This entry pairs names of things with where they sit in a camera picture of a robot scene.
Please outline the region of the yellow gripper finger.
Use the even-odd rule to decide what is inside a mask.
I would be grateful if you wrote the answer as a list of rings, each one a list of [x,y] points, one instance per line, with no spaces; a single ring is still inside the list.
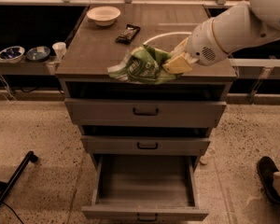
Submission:
[[[183,39],[172,51],[172,54],[178,53],[179,51],[184,51],[185,46],[188,44],[188,38]]]
[[[162,68],[169,74],[182,74],[190,71],[196,62],[196,58],[183,52],[164,63]]]

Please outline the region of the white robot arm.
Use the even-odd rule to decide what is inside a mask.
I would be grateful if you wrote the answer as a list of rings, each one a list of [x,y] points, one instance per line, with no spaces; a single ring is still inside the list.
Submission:
[[[280,40],[280,0],[248,0],[198,25],[162,65],[170,74],[212,65],[235,51]]]

